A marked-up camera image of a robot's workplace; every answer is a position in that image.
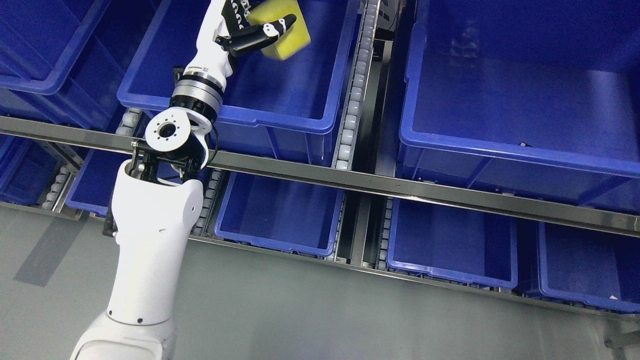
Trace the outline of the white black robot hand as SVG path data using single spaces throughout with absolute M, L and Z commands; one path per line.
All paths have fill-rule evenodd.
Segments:
M 187 93 L 202 91 L 208 82 L 226 90 L 233 75 L 229 57 L 242 57 L 275 44 L 290 30 L 297 16 L 286 14 L 273 22 L 250 25 L 252 3 L 249 0 L 211 0 L 196 39 L 196 55 L 185 68 L 183 84 Z

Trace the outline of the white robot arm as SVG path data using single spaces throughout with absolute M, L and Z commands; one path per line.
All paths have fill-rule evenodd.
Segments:
M 231 59 L 302 33 L 295 0 L 212 0 L 196 55 L 174 84 L 169 107 L 118 168 L 103 234 L 119 246 L 109 303 L 79 338 L 72 360 L 171 360 L 173 317 L 186 243 L 204 204 L 198 175 L 215 157 L 215 132 L 233 75 Z

